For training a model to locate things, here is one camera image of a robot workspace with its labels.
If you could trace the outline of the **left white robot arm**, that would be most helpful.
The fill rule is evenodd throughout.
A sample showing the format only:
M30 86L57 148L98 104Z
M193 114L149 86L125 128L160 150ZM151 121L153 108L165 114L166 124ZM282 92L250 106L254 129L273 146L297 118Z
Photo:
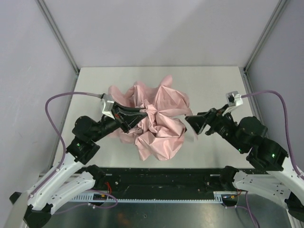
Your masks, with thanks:
M22 219L29 228L41 228L73 197L94 188L103 177L96 165L87 167L73 181L65 182L98 152L100 146L96 144L97 141L117 129L128 133L148 116L143 108L129 108L117 103L109 108L103 107L102 114L98 122L88 116L79 117L72 130L75 137L65 148L59 164L27 192L14 192L11 195L13 210L5 227L19 228L19 220Z

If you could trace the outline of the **pink folding umbrella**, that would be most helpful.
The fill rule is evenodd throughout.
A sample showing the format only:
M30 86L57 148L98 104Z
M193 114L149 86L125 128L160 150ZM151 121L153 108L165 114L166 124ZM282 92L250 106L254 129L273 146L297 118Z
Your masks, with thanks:
M117 103L143 108L148 115L128 133L118 129L110 135L134 144L142 161L151 155L160 161L172 159L184 143L186 126L178 117L190 116L192 111L189 97L173 89L172 83L172 76L166 76L156 88L135 82L126 93L114 85L108 89Z

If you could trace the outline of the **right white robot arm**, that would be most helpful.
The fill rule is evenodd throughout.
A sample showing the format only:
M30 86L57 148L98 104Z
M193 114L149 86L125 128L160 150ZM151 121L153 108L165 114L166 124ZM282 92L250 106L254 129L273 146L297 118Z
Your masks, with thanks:
M254 116L235 122L227 106L212 108L207 112L185 117L186 122L199 135L208 125L206 135L217 133L240 154L247 154L246 161L256 170L265 171L268 180L246 174L226 166L220 182L226 190L245 190L273 201L299 221L304 220L304 182L292 167L291 156L278 143L266 138L267 127Z

